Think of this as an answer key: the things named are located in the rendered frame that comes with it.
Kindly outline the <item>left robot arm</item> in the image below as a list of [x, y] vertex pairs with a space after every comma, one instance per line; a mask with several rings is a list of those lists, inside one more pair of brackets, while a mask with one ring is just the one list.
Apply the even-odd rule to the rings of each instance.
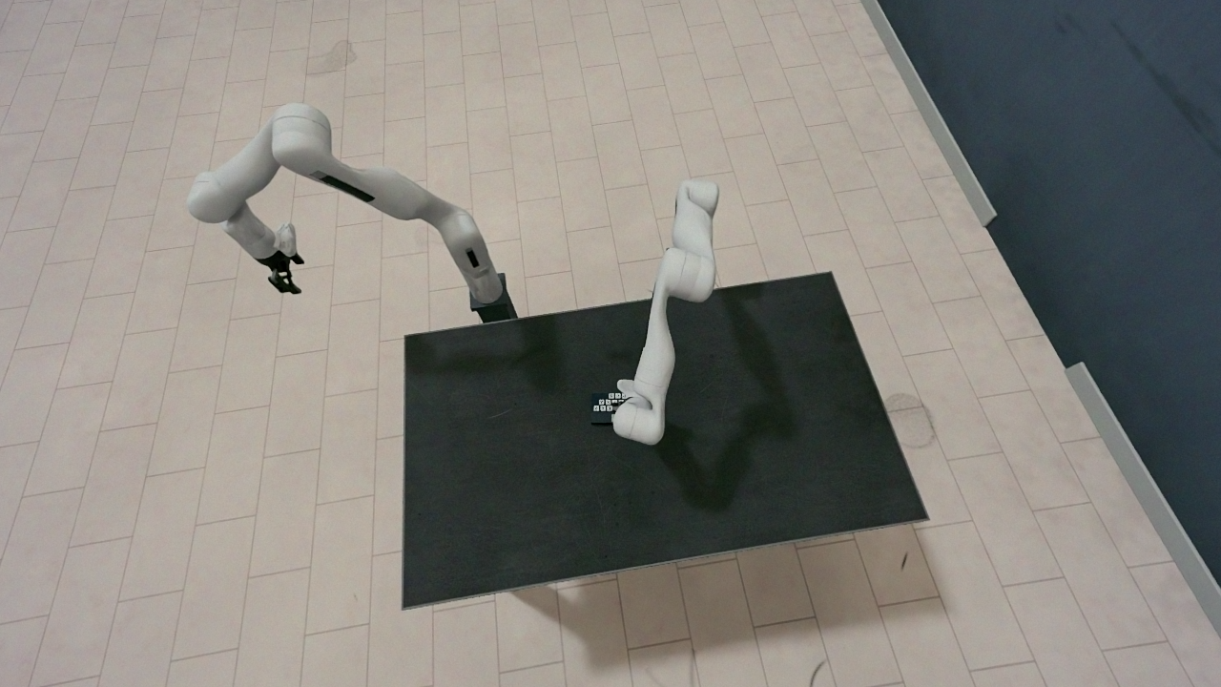
[[[617, 409], [613, 430], [630, 441], [654, 445], [664, 434], [665, 395], [675, 353], [665, 316], [668, 297], [706, 301], [716, 284], [714, 214], [719, 187], [713, 181], [686, 179], [676, 185], [674, 248], [661, 260], [650, 318], [635, 379], [618, 379], [630, 397]], [[652, 405], [651, 405], [652, 404]]]

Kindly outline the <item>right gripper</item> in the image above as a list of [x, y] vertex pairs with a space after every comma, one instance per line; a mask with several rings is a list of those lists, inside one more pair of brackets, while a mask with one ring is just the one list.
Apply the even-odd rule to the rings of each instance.
[[[256, 260], [256, 257], [254, 257], [254, 260]], [[297, 295], [297, 293], [302, 293], [302, 290], [299, 287], [294, 286], [293, 279], [291, 279], [292, 278], [291, 260], [297, 265], [304, 264], [304, 260], [302, 260], [300, 254], [297, 253], [294, 254], [294, 256], [287, 257], [286, 254], [281, 251], [272, 254], [272, 256], [266, 257], [266, 260], [256, 260], [256, 262], [269, 266], [269, 268], [272, 271], [272, 277], [269, 277], [267, 279], [269, 282], [272, 283], [276, 290], [280, 290], [280, 293], [291, 292], [292, 295]], [[281, 277], [280, 273], [284, 273], [284, 271], [286, 271], [286, 277]], [[288, 279], [288, 286], [284, 279]]]

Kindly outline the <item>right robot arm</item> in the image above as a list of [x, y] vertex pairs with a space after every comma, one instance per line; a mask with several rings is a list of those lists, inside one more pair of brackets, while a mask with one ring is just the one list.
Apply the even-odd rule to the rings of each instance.
[[501, 277], [471, 214], [393, 168], [350, 168], [339, 162], [332, 154], [330, 120], [308, 104], [280, 106], [243, 151], [214, 173], [197, 174], [187, 199], [188, 212], [201, 222], [219, 223], [250, 257], [266, 260], [278, 251], [294, 256], [294, 225], [286, 221], [274, 232], [250, 212], [247, 203], [272, 181], [280, 165], [360, 199], [392, 218], [431, 223], [444, 238], [446, 251], [462, 270], [474, 299], [501, 299]]

